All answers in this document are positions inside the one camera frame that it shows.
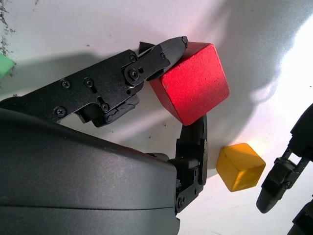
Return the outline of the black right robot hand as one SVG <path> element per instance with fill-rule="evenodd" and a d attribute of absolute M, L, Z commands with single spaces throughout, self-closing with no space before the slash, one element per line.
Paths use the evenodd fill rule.
<path fill-rule="evenodd" d="M 176 155 L 145 154 L 64 127 L 76 114 L 102 127 L 164 75 L 185 36 L 141 43 L 63 79 L 0 103 L 0 232 L 3 235 L 176 235 L 177 214 L 207 176 L 207 120 L 183 126 Z"/>

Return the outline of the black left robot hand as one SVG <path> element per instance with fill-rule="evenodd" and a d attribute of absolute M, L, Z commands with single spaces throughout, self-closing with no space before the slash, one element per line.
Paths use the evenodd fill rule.
<path fill-rule="evenodd" d="M 284 193 L 297 181 L 308 163 L 313 161 L 313 106 L 310 105 L 291 130 L 291 139 L 280 158 L 261 185 L 256 202 L 265 214 L 282 199 Z"/>

